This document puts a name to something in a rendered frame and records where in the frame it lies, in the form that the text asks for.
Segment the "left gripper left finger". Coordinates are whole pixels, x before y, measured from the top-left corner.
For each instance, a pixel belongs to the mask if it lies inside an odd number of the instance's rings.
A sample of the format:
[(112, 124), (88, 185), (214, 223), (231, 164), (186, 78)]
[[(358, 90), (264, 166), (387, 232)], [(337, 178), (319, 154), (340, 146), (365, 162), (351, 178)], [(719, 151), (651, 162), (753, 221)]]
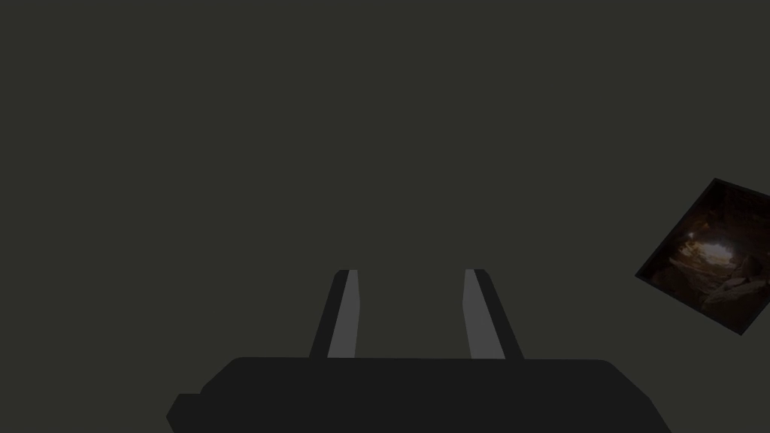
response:
[(332, 279), (309, 357), (354, 358), (359, 315), (358, 271), (340, 270)]

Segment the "dark framed wall picture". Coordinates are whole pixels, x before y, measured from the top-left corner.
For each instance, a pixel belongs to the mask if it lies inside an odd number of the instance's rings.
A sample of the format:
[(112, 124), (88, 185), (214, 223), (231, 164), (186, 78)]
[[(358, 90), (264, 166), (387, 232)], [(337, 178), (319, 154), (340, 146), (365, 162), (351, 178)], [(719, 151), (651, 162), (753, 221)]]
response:
[(635, 276), (744, 334), (770, 304), (770, 195), (714, 178)]

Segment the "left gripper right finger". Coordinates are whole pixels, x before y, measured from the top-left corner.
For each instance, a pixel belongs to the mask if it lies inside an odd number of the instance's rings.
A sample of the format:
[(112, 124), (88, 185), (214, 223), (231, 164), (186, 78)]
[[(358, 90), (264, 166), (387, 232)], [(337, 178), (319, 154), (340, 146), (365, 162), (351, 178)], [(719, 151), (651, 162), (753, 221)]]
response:
[(524, 359), (498, 290), (484, 269), (465, 271), (462, 312), (472, 359)]

